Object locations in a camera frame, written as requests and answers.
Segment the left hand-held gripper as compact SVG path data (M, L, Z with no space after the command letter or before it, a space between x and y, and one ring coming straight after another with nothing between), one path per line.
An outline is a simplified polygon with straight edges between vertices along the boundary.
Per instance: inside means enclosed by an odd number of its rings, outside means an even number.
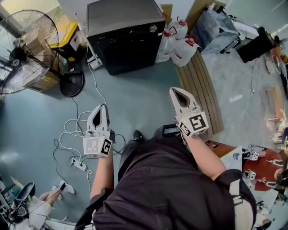
M87 119L88 130L83 138L85 155L108 157L113 144L110 139L109 124L108 110L104 104L97 106L90 113Z

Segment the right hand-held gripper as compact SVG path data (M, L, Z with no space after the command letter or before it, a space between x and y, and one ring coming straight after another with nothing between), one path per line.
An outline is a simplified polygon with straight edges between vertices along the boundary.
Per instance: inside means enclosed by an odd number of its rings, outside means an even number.
M191 93L171 87L169 94L176 112L175 121L182 134L195 137L209 128L205 112L198 109L199 105Z

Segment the dark grey washing machine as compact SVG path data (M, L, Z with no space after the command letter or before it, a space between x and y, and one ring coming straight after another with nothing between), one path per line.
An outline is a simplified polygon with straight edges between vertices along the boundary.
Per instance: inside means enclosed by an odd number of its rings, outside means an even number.
M155 0L98 0L87 5L86 36L110 75L154 65L166 21ZM149 32L157 26L155 33Z

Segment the person's right forearm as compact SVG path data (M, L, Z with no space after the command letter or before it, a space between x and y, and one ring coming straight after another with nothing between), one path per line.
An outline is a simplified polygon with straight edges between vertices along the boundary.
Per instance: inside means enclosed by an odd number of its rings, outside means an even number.
M220 174L226 171L225 165L220 158L205 144L205 142L196 137L184 137L188 147L198 165L198 168L206 176L215 180Z

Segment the person's left forearm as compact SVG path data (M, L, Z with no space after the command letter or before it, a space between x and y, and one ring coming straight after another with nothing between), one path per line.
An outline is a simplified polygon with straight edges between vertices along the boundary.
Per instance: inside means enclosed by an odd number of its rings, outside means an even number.
M90 197L99 195L102 189L114 190L113 154L99 158Z

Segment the wooden slatted board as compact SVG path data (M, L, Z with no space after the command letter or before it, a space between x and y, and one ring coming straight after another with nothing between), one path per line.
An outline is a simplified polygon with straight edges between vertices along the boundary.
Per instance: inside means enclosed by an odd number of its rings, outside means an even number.
M184 67L175 67L181 87L191 93L206 114L209 129L200 135L204 141L224 130L218 99L206 64L197 51Z

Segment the black rectangular device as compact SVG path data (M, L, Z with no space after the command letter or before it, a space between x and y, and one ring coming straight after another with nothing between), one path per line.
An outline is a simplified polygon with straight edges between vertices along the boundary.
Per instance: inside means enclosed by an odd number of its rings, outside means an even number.
M163 137L176 137L180 134L180 128L176 124L163 125L162 136Z

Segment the white power strip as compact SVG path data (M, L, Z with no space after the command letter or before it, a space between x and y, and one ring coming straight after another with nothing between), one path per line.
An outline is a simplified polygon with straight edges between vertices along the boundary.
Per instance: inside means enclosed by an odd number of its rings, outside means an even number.
M71 160L72 166L75 166L76 168L85 171L87 169L86 165L82 163L80 160L77 160L75 158L72 158Z

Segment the person's black trousers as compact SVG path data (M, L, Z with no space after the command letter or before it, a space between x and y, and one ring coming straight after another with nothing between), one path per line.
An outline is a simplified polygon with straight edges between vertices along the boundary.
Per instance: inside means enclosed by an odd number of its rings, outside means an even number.
M160 135L154 135L149 140L133 139L130 140L124 147L123 153L120 159L120 166L118 172L118 181L122 179L124 174L131 168L135 163L157 154L161 148L160 146L164 143L164 137Z

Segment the clear red-capped water bottle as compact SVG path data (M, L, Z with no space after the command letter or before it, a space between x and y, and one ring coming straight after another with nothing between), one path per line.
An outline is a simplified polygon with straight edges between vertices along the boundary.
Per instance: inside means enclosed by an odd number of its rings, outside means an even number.
M172 61L176 66L184 67L188 64L200 47L197 41L198 38L195 35L190 35L188 38L180 39L176 42L171 54Z
M168 29L174 34L176 40L184 39L188 32L188 23L184 19L177 17L176 21L168 24Z
M168 61L171 58L175 44L176 40L173 32L169 29L165 29L162 35L155 62L160 63Z

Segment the brown wooden table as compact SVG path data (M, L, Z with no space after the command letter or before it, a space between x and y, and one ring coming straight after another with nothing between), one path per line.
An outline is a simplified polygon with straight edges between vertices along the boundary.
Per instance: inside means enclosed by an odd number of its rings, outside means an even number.
M205 143L219 158L222 158L230 153L241 153L243 151L241 146L230 146L212 140L208 140Z

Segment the white flat mop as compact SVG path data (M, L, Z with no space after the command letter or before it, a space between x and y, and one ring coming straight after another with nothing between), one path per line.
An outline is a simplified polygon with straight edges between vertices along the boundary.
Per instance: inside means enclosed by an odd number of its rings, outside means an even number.
M102 61L99 59L99 57L95 54L93 48L92 48L92 45L90 44L90 42L88 41L87 39L87 36L86 36L86 33L85 33L85 30L84 30L84 27L83 25L81 24L81 22L77 19L77 12L74 12L74 17L75 17L75 20L77 21L78 23L78 27L80 29L80 33L81 33L81 36L82 38L84 39L85 43L86 43L86 46L87 48L90 50L91 52L91 57L88 59L87 58L87 62L88 64L90 65L90 67L95 70L97 69L98 67L100 67L103 63Z

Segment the large cardboard box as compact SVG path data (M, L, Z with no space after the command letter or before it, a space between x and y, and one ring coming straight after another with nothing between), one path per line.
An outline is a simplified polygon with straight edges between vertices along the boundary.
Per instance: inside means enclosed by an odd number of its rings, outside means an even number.
M48 50L34 54L34 57L37 60L33 60L31 56L28 59L31 74L28 73L26 86L30 90L43 93L59 84L60 61L54 51L50 53Z

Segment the white sheet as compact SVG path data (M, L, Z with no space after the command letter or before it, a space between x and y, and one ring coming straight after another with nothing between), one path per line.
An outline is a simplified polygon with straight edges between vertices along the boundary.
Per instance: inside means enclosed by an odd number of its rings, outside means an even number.
M234 153L230 153L224 157L221 158L221 161L225 165L226 169L237 169L242 171L243 162L242 162L242 152L240 153L239 160L236 160L233 158Z

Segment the grey plastic bag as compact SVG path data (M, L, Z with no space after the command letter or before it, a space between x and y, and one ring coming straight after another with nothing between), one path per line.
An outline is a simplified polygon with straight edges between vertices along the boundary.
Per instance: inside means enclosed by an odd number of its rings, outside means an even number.
M230 17L214 10L204 10L195 23L191 34L198 38L201 54L217 54L239 37Z

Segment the person's black shirt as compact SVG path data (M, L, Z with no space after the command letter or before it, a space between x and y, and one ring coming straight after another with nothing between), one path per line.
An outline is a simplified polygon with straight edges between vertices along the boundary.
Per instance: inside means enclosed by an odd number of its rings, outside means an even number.
M75 230L252 230L255 199L242 172L206 176L180 138L164 137L161 150L137 163L90 199Z

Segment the light wooden stool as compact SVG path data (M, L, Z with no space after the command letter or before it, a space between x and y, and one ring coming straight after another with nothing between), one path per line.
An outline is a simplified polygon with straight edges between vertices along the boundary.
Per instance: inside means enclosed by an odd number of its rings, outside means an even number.
M266 88L265 91L272 96L274 103L275 115L269 118L269 122L282 122L285 118L284 105L282 100L282 93L279 86Z

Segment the small cardboard box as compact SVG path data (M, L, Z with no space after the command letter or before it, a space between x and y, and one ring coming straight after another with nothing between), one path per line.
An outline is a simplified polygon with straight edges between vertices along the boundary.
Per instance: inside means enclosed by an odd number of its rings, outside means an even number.
M173 4L160 4L160 7L162 9L162 14L164 15L166 23L169 24L172 21L171 16Z

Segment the black bin with yellow lid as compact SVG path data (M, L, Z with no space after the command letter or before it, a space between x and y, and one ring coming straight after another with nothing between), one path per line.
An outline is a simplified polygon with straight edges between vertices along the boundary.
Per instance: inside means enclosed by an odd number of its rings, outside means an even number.
M77 22L59 22L57 32L47 39L49 47L56 55L53 67L59 72L83 71L82 59L86 53L86 43Z

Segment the black standing fan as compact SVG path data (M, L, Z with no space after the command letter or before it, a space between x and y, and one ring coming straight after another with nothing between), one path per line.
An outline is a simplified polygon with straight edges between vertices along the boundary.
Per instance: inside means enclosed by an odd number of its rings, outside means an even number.
M0 97L36 88L47 73L59 81L62 95L78 95L85 84L84 74L56 70L58 49L59 33L47 14L26 9L0 20Z

